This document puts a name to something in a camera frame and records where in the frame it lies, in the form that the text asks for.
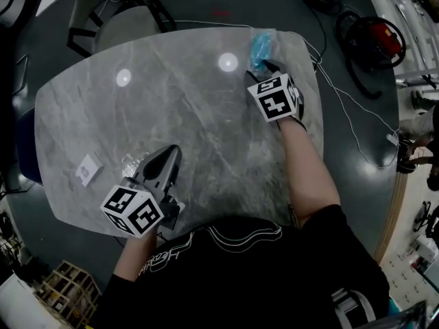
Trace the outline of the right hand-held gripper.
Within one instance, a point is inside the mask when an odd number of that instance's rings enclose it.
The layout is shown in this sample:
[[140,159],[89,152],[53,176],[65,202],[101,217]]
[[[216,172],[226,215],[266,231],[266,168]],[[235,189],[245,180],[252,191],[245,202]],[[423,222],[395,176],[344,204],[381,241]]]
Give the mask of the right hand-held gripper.
[[291,117],[304,129],[302,118],[305,110],[305,99],[295,85],[287,66],[279,61],[263,60],[267,78],[258,78],[249,70],[244,74],[244,86],[258,106],[266,122],[278,121]]

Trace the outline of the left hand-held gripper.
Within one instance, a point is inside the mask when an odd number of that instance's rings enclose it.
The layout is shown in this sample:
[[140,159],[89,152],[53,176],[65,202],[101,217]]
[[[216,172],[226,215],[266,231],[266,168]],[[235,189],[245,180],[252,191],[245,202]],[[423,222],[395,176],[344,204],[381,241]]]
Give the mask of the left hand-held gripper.
[[[157,189],[170,189],[182,162],[178,145],[168,145],[146,157],[138,166],[134,178],[149,182]],[[134,178],[124,177],[105,197],[100,210],[122,232],[141,238],[158,226],[173,230],[185,204],[170,193],[149,190]]]

